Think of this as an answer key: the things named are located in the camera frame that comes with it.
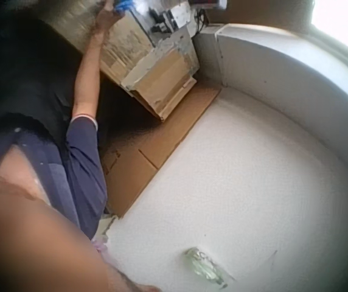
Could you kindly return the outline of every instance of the navy blue sleeve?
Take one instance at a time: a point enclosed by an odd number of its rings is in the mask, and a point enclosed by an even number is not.
[[[83,116],[73,120],[66,134],[66,143],[68,181],[80,227],[89,238],[93,238],[107,200],[94,122]]]

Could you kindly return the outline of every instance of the cardboard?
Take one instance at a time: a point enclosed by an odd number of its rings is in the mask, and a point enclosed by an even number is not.
[[[102,158],[109,209],[126,214],[219,92],[220,86],[200,82],[164,123],[113,141]]]
[[[229,0],[226,10],[208,10],[210,23],[271,26],[306,33],[311,25],[313,0]]]
[[[131,92],[152,114],[166,120],[195,84],[178,50],[171,50],[136,83]]]
[[[57,1],[41,18],[80,52],[85,51],[96,18],[97,1]],[[101,70],[112,81],[121,81],[153,50],[153,45],[130,12],[109,31],[101,54]]]

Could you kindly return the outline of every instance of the window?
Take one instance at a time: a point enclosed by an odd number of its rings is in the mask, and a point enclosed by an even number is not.
[[[316,0],[312,24],[348,46],[348,0]]]

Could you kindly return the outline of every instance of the clear glass object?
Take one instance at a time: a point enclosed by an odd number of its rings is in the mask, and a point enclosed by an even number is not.
[[[203,251],[198,248],[190,248],[184,254],[197,275],[217,284],[220,289],[228,287],[232,277]]]

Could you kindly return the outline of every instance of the blue object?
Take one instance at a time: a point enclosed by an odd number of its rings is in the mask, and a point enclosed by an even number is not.
[[[133,7],[133,0],[119,0],[119,2],[114,6],[114,11],[125,12]]]

